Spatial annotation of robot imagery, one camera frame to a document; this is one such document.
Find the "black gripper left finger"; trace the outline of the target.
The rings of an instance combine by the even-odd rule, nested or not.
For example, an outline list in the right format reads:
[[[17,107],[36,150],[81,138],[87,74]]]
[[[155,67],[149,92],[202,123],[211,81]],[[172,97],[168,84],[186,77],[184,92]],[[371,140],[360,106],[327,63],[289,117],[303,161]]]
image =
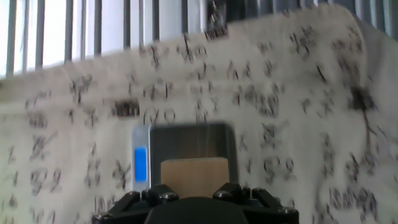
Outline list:
[[[131,191],[118,200],[107,212],[92,216],[92,224],[144,224],[150,211],[158,206],[179,199],[165,184],[155,185],[142,192]]]

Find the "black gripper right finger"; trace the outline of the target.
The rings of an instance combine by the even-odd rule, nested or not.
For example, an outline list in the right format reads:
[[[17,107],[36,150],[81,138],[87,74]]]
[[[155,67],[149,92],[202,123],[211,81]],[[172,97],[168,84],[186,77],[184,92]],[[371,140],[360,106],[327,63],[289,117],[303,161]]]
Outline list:
[[[267,190],[250,189],[239,184],[225,183],[214,194],[220,200],[237,207],[248,223],[299,224],[299,212],[284,207]]]

